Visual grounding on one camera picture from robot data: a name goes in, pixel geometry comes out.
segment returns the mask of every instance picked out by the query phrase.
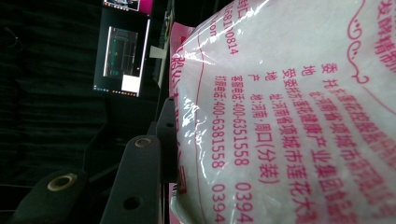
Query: pink border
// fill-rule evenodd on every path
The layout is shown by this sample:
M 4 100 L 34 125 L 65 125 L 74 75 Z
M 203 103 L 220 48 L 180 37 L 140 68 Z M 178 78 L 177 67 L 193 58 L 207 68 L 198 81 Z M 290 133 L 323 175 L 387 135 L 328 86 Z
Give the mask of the pink border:
M 370 94 L 371 97 L 373 97 L 382 107 L 384 107 L 386 110 L 388 110 L 389 113 L 396 115 L 396 111 L 392 110 L 390 107 L 388 107 L 384 102 L 382 102 L 378 97 L 376 97 L 369 89 L 363 87 L 367 93 Z
M 200 90 L 201 90 L 201 82 L 202 82 L 202 76 L 204 75 L 204 69 L 205 69 L 205 64 L 204 64 L 204 54 L 202 53 L 202 46 L 201 46 L 201 40 L 200 40 L 200 31 L 201 30 L 199 30 L 198 31 L 198 35 L 197 35 L 197 40 L 198 40 L 198 48 L 199 48 L 199 50 L 200 50 L 200 52 L 201 52 L 201 57 L 202 57 L 202 67 L 201 67 L 201 74 L 200 74 L 200 77 L 199 77 L 199 82 L 198 82 L 198 91 L 197 91 L 197 96 L 196 96 L 196 99 L 195 99 L 195 104 L 196 105 L 198 105 L 198 102 L 199 102 L 199 93 L 200 93 Z M 194 128 L 196 129 L 196 127 L 197 127 L 197 125 L 198 125 L 198 111 L 199 110 L 195 110 L 195 115 L 194 115 L 194 117 L 195 117 L 195 125 L 194 125 Z M 195 165 L 196 165 L 196 172 L 197 172 L 197 184 L 198 184 L 198 197 L 199 197 L 199 204 L 200 204 L 200 207 L 201 207 L 201 213 L 202 213 L 202 217 L 203 217 L 203 219 L 204 219 L 204 223 L 206 223 L 206 219 L 205 219 L 205 212 L 204 212 L 204 208 L 202 207 L 202 197 L 201 197 L 201 188 L 200 188 L 200 169 L 199 169 L 199 164 L 200 164 L 200 162 L 199 162 L 199 149 L 198 149 L 198 146 L 197 146 L 197 132 L 196 132 L 196 130 L 195 130 Z
M 359 41 L 359 38 L 363 34 L 363 30 L 361 29 L 361 24 L 359 23 L 359 20 L 357 18 L 361 13 L 361 9 L 364 7 L 365 4 L 366 4 L 366 0 L 362 0 L 361 6 L 359 7 L 355 15 L 352 17 L 347 27 L 347 37 L 353 40 L 353 42 L 347 48 L 346 56 L 348 61 L 355 68 L 355 75 L 353 75 L 352 77 L 354 77 L 359 84 L 365 84 L 370 81 L 370 78 L 367 76 L 362 76 L 361 79 L 360 77 L 361 71 L 354 62 L 356 55 L 358 55 L 359 53 L 359 48 L 361 47 L 361 42 Z

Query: machine part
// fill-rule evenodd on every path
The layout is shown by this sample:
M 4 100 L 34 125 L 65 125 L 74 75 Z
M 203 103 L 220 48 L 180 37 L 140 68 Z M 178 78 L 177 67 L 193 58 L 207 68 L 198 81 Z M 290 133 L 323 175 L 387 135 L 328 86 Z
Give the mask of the machine part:
M 63 170 L 42 178 L 23 198 L 9 224 L 73 222 L 72 211 L 87 183 L 81 170 Z
M 160 216 L 161 146 L 155 136 L 138 136 L 125 148 L 102 224 L 163 223 Z
M 47 185 L 50 191 L 59 191 L 68 189 L 76 182 L 77 176 L 75 174 L 59 175 L 53 178 Z
M 177 137 L 174 99 L 168 98 L 163 104 L 163 111 L 157 123 L 156 136 L 163 145 L 162 181 L 177 182 Z
M 149 147 L 149 145 L 151 145 L 151 143 L 152 143 L 152 141 L 151 141 L 151 139 L 149 139 L 149 138 L 140 138 L 140 139 L 137 139 L 137 140 L 134 142 L 134 145 L 135 145 L 136 147 L 141 147 L 141 148 L 143 148 L 143 147 Z

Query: computer screen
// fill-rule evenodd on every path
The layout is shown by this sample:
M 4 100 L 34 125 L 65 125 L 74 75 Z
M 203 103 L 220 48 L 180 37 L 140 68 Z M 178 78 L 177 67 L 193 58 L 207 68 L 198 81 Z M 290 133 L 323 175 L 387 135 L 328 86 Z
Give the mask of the computer screen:
M 124 11 L 139 11 L 151 13 L 153 0 L 103 0 L 103 6 L 114 7 Z
M 93 89 L 140 97 L 150 19 L 105 9 L 99 34 Z

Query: screen display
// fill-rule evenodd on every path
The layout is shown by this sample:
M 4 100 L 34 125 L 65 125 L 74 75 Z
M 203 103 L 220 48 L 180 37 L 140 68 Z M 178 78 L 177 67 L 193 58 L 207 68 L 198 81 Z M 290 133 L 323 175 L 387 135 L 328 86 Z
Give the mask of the screen display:
M 103 4 L 106 7 L 114 7 L 125 11 L 138 11 L 140 0 L 104 0 Z
M 138 33 L 108 27 L 104 77 L 122 78 L 134 74 L 134 57 Z
M 104 8 L 93 80 L 95 91 L 145 97 L 148 89 L 142 85 L 147 82 L 143 80 L 149 79 L 144 75 L 149 27 L 150 20 L 145 16 Z

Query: white bag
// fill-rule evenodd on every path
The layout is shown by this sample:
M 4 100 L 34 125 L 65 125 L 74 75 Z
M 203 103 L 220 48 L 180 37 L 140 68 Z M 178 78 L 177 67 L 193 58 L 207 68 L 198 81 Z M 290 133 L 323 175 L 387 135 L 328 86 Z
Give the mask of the white bag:
M 239 0 L 171 60 L 185 223 L 396 223 L 396 1 Z

